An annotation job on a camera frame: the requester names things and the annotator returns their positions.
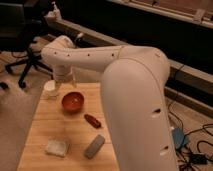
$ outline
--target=orange bowl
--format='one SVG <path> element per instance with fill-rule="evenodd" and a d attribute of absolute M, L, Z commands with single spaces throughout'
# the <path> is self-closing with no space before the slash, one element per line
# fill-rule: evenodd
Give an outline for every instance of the orange bowl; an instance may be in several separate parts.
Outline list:
<path fill-rule="evenodd" d="M 62 99 L 63 108 L 70 113 L 79 112 L 84 105 L 84 96 L 80 92 L 70 92 Z"/>

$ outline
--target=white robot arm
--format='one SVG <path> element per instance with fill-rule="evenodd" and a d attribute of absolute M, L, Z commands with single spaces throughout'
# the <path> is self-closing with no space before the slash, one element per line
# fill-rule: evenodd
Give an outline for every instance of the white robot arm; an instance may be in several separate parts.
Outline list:
<path fill-rule="evenodd" d="M 54 79 L 68 81 L 70 67 L 102 72 L 101 100 L 121 171 L 177 171 L 164 86 L 169 63 L 158 49 L 111 46 L 74 49 L 60 36 L 42 49 Z"/>

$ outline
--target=office chair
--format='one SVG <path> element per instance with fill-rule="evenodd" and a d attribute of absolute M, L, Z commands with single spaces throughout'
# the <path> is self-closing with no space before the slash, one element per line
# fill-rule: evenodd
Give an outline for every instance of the office chair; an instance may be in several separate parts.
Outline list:
<path fill-rule="evenodd" d="M 30 2 L 33 2 L 32 10 L 35 10 L 34 7 L 37 5 L 35 2 L 38 2 L 38 0 L 30 0 Z M 41 56 L 35 56 L 29 47 L 36 36 L 44 33 L 45 27 L 47 26 L 41 14 L 35 13 L 35 18 L 32 18 L 32 16 L 26 16 L 24 4 L 0 3 L 0 18 L 0 50 L 27 52 L 27 59 L 5 66 L 6 71 L 12 74 L 12 67 L 26 64 L 18 81 L 19 87 L 26 87 L 24 79 L 32 66 L 36 70 L 38 70 L 38 67 L 41 67 L 52 72 L 52 69 L 40 62 Z"/>

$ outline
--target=black cable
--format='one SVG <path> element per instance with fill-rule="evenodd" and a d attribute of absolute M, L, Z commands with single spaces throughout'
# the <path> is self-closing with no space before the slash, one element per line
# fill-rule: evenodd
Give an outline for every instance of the black cable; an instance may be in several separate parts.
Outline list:
<path fill-rule="evenodd" d="M 11 55 L 12 55 L 13 58 L 16 58 L 16 59 L 17 59 L 17 58 L 19 59 L 19 58 L 26 58 L 26 57 L 27 57 L 27 55 L 15 56 L 15 55 L 14 55 L 14 52 L 11 52 Z"/>
<path fill-rule="evenodd" d="M 205 124 L 203 125 L 203 129 L 206 131 L 207 134 L 213 136 L 213 133 L 211 133 L 207 128 L 213 128 L 213 124 Z"/>
<path fill-rule="evenodd" d="M 201 150 L 200 150 L 200 144 L 201 144 L 201 143 L 205 143 L 205 144 L 208 144 L 208 145 L 210 145 L 210 146 L 213 147 L 213 144 L 212 144 L 212 143 L 210 143 L 210 142 L 208 142 L 208 141 L 205 141 L 205 140 L 200 140 L 200 141 L 197 142 L 197 151 L 198 151 L 199 153 L 203 153 L 203 152 L 201 152 Z M 205 154 L 206 159 L 207 159 L 208 161 L 210 161 L 211 163 L 213 163 L 212 156 L 209 157 L 206 153 L 203 153 L 203 154 Z"/>
<path fill-rule="evenodd" d="M 181 69 L 183 68 L 185 66 L 185 64 L 183 64 L 183 65 L 181 65 L 180 66 L 180 68 L 178 69 L 178 70 L 176 70 L 176 72 L 174 73 L 174 76 L 173 76 L 173 79 L 174 80 L 176 80 L 176 77 L 177 77 L 177 74 L 181 71 Z M 177 114 L 176 113 L 174 113 L 174 112 L 172 112 L 171 111 L 171 106 L 172 106 L 172 104 L 177 100 L 177 98 L 178 98 L 178 96 L 179 96 L 179 92 L 178 91 L 176 91 L 176 94 L 175 94 L 175 97 L 174 97 L 174 99 L 170 102 L 170 104 L 168 105 L 168 112 L 169 112 L 169 114 L 171 114 L 173 117 L 175 117 L 179 122 L 180 122 L 180 124 L 181 124 L 181 130 L 183 130 L 183 121 L 177 116 Z"/>
<path fill-rule="evenodd" d="M 202 128 L 195 129 L 195 130 L 190 131 L 190 132 L 188 132 L 187 134 L 185 134 L 184 137 L 183 137 L 183 140 L 182 140 L 182 142 L 181 142 L 181 144 L 180 144 L 180 147 L 179 147 L 178 149 L 181 149 L 181 148 L 182 148 L 183 143 L 184 143 L 184 141 L 185 141 L 185 139 L 186 139 L 187 136 L 189 136 L 190 134 L 199 132 L 199 131 L 203 131 L 203 130 L 206 132 L 206 128 L 209 128 L 209 127 L 212 126 L 212 125 L 213 125 L 213 124 L 204 124 L 204 125 L 202 126 Z"/>

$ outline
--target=wood grain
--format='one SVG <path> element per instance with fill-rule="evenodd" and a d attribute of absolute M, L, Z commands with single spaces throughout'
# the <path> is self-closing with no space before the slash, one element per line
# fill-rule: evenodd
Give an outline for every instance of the wood grain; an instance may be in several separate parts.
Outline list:
<path fill-rule="evenodd" d="M 63 84 L 57 98 L 48 99 L 43 93 L 18 166 L 18 171 L 118 171 L 111 139 L 103 116 L 99 84 Z M 69 114 L 62 109 L 63 96 L 71 91 L 79 91 L 85 97 L 84 108 L 77 114 Z M 100 129 L 93 128 L 84 119 L 84 114 L 95 116 L 102 122 Z M 89 143 L 101 134 L 106 142 L 96 156 L 89 160 L 83 152 Z M 49 139 L 68 140 L 71 144 L 65 158 L 45 154 Z"/>

